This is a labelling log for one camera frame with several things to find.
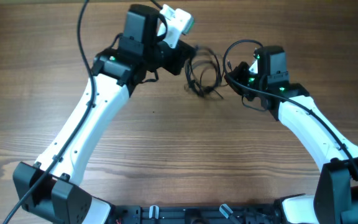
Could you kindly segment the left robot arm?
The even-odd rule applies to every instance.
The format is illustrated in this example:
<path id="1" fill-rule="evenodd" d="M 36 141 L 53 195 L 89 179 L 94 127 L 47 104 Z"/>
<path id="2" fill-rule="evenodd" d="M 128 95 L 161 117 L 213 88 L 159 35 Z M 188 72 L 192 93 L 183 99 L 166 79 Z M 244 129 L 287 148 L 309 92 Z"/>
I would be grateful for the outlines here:
<path id="1" fill-rule="evenodd" d="M 31 165 L 21 162 L 13 173 L 23 209 L 52 223 L 118 223 L 113 204 L 92 196 L 80 185 L 86 166 L 107 126 L 128 102 L 146 74 L 163 68 L 179 75 L 195 55 L 181 36 L 195 20 L 164 4 L 132 4 L 123 32 L 86 62 L 85 91 L 57 137 Z"/>

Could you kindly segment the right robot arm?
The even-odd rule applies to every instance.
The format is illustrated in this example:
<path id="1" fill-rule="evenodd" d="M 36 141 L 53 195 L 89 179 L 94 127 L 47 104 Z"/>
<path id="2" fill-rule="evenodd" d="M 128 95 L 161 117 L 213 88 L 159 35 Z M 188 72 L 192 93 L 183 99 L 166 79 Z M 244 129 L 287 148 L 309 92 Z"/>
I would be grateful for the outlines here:
<path id="1" fill-rule="evenodd" d="M 227 84 L 242 97 L 259 98 L 302 143 L 319 169 L 313 195 L 277 201 L 281 223 L 358 223 L 358 146 L 341 134 L 320 112 L 309 92 L 290 83 L 286 53 L 281 46 L 259 46 L 254 62 L 235 68 L 225 60 Z"/>

